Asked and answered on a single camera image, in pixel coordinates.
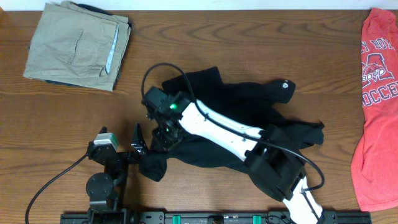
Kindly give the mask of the black polo shirt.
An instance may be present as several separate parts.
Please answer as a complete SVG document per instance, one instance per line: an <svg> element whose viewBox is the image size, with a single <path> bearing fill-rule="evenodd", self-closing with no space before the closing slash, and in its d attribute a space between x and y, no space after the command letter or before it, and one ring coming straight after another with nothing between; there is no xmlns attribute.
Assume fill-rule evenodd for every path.
<svg viewBox="0 0 398 224"><path fill-rule="evenodd" d="M217 67L191 72L187 77L195 96L212 110L239 123L266 129L272 124L282 129L294 149L305 149L324 142L323 123L309 123L283 117L273 108L276 103L288 103L295 83L276 79L265 84L223 83ZM200 136L188 135L169 152L163 152L156 142L151 152L139 164L142 175L160 181L167 170L167 159L204 168L228 167L245 173L243 162L221 146Z"/></svg>

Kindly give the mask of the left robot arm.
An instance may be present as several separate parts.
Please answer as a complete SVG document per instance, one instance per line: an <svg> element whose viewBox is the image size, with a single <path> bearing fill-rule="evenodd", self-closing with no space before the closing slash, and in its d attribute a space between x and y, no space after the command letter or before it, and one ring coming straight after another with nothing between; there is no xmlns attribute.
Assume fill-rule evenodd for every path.
<svg viewBox="0 0 398 224"><path fill-rule="evenodd" d="M134 127L131 146L133 151L118 152L118 140L103 127L88 144L87 156L104 166L104 171L92 175L86 183L90 198L88 223L139 223L137 212L122 208L124 191L130 165L140 163L148 147L142 136L140 124Z"/></svg>

